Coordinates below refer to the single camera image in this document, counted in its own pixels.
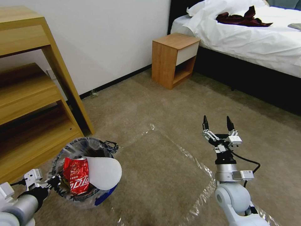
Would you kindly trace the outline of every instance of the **trash can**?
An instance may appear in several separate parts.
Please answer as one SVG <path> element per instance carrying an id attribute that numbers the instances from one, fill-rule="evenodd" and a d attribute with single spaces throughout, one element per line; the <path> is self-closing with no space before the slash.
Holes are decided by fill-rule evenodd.
<path id="1" fill-rule="evenodd" d="M 117 143 L 111 141 L 102 142 L 93 137 L 82 137 L 67 144 L 52 162 L 52 169 L 48 172 L 48 178 L 57 174 L 61 175 L 62 182 L 57 193 L 63 198 L 73 202 L 80 208 L 92 208 L 102 203 L 116 188 L 110 190 L 100 190 L 90 184 L 89 190 L 81 195 L 73 195 L 67 180 L 63 176 L 63 166 L 65 158 L 88 157 L 108 157 L 113 158 L 113 153 L 118 150 Z"/>

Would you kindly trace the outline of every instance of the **soda can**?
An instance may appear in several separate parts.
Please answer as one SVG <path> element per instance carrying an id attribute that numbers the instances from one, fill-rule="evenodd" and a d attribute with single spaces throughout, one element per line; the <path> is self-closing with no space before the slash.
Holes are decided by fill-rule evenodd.
<path id="1" fill-rule="evenodd" d="M 70 183 L 70 192 L 80 195 L 89 188 L 89 167 L 87 158 L 65 158 L 64 176 Z"/>

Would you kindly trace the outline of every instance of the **beige carpet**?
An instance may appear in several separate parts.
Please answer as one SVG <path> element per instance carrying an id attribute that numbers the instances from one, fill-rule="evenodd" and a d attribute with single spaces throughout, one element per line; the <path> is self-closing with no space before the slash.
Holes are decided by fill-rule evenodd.
<path id="1" fill-rule="evenodd" d="M 198 73 L 171 91 L 150 77 L 147 70 L 83 100 L 94 137 L 123 147 L 116 154 L 123 177 L 113 194 L 82 210 L 53 192 L 35 216 L 37 225 L 227 225 L 213 198 L 199 203 L 194 219 L 184 219 L 210 179 L 177 145 L 215 171 L 215 153 L 201 136 L 204 114 L 216 133 L 227 131 L 229 115 L 243 140 L 238 153 L 262 164 L 247 185 L 253 202 L 281 225 L 300 225 L 300 116 Z M 150 123 L 159 130 L 141 135 Z M 255 167 L 237 162 L 241 170 Z"/>

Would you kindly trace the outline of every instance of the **red garment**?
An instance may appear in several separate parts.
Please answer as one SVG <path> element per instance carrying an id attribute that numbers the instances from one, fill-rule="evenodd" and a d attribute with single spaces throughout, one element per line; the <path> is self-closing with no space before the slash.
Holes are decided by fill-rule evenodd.
<path id="1" fill-rule="evenodd" d="M 245 13 L 242 17 L 240 15 L 231 15 L 229 13 L 222 13 L 217 16 L 216 20 L 222 24 L 235 24 L 235 25 L 242 25 L 247 27 L 268 27 L 272 23 L 262 23 L 259 18 L 254 18 L 255 16 L 255 8 L 254 6 L 250 6 L 249 10 Z"/>

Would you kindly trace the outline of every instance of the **wooden nightstand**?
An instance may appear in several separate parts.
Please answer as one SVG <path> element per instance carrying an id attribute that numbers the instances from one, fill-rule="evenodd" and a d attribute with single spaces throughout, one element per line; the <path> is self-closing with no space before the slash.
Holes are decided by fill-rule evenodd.
<path id="1" fill-rule="evenodd" d="M 200 39 L 173 33 L 153 40 L 151 78 L 172 89 L 191 76 Z"/>

